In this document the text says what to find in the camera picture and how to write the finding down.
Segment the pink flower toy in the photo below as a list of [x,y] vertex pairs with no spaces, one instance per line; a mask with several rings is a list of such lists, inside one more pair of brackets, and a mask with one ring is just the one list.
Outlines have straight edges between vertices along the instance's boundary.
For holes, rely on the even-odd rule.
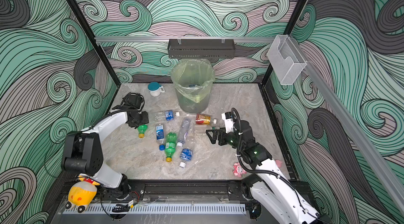
[[233,164],[233,175],[242,178],[243,175],[247,174],[247,171],[241,166],[240,163]]

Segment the black wall shelf tray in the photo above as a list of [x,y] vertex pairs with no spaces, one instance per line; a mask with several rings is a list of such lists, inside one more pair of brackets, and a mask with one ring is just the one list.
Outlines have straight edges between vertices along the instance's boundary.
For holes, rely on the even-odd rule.
[[168,55],[174,59],[233,58],[235,43],[233,40],[221,39],[171,39],[168,42]]

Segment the clear bottle blue label white cap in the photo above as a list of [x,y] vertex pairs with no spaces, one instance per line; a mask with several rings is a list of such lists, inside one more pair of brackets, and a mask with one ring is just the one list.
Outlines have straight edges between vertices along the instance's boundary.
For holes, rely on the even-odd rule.
[[153,113],[151,116],[155,122],[169,122],[180,116],[179,111],[166,110]]

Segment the white mug with teal lid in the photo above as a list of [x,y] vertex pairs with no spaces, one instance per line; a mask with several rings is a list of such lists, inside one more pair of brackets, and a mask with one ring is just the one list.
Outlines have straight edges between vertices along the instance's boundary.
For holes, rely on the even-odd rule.
[[165,93],[164,87],[158,82],[149,83],[147,88],[152,97],[158,97],[160,94]]

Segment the red yellow tea bottle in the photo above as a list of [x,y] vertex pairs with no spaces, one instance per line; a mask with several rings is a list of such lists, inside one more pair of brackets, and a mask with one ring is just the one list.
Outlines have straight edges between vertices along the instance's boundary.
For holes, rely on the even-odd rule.
[[217,119],[212,118],[209,115],[197,114],[195,123],[196,123],[196,125],[216,125]]

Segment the clear bottle green neck band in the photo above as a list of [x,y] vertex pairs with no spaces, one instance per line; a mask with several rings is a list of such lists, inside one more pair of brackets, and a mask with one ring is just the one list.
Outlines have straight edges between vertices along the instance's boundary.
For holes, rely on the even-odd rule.
[[220,129],[219,126],[210,126],[210,125],[195,125],[193,132],[196,135],[203,135],[206,133],[206,130]]

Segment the small clear bottle blue label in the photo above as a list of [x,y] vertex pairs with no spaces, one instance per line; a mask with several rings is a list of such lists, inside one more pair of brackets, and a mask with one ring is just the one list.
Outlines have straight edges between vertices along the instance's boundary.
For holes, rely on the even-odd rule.
[[195,148],[195,141],[192,138],[189,142],[186,142],[185,145],[182,148],[182,151],[179,155],[180,158],[180,163],[179,167],[180,168],[185,168],[188,163],[192,161],[193,155],[194,155],[194,148]]

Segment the green soda bottle yellow cap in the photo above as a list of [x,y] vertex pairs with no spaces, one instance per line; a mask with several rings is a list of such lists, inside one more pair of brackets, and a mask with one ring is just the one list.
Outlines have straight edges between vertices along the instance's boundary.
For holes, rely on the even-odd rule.
[[176,151],[177,146],[177,135],[176,133],[170,132],[167,134],[166,137],[166,144],[165,144],[165,155],[166,155],[166,162],[171,162],[172,157]]

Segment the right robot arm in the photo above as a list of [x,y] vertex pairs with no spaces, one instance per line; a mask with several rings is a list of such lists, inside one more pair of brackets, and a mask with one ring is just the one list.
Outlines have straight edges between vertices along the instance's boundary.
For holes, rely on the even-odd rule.
[[248,121],[237,109],[222,114],[224,128],[206,130],[212,144],[230,145],[249,176],[242,181],[243,196],[264,207],[280,224],[325,224],[324,217],[280,171],[270,152],[256,141]]

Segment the tall clear bottle white cap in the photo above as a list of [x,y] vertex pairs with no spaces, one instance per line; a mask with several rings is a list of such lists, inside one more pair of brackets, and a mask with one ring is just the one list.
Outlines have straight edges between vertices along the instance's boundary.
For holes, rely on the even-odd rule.
[[185,144],[190,129],[190,124],[191,120],[189,118],[184,118],[177,135],[177,147],[183,147]]

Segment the yellow chick plush toy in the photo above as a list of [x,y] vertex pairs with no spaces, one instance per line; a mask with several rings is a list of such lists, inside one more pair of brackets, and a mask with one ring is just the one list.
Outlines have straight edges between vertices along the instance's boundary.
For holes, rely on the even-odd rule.
[[100,185],[99,182],[89,177],[79,176],[78,182],[69,190],[65,209],[69,210],[76,207],[78,213],[83,213],[96,196],[97,186]]

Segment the clear acrylic wall holder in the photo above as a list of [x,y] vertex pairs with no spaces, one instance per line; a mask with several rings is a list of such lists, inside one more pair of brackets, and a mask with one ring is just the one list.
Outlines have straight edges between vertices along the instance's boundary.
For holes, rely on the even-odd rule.
[[281,85],[293,85],[307,63],[296,39],[277,35],[267,57]]

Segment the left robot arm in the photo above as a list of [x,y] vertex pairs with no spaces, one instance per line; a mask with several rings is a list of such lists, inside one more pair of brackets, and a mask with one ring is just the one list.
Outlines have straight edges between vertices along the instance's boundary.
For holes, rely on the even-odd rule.
[[148,112],[143,110],[144,105],[143,95],[128,93],[101,119],[80,131],[68,133],[62,154],[62,170],[77,173],[80,178],[91,179],[105,188],[128,193],[127,176],[105,163],[102,142],[124,124],[134,129],[148,124]]

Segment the mesh bin with green bag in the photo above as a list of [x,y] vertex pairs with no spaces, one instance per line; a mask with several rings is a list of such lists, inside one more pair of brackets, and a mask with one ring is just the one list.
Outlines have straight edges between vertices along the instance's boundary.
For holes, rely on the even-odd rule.
[[180,108],[189,114],[203,112],[209,104],[215,71],[208,60],[182,59],[170,74]]

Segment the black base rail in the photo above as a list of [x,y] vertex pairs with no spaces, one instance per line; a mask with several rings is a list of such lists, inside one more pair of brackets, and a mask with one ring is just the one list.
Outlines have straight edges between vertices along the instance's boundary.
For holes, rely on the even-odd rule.
[[154,196],[215,196],[230,201],[248,200],[241,180],[136,180],[129,179],[128,195],[143,200]]

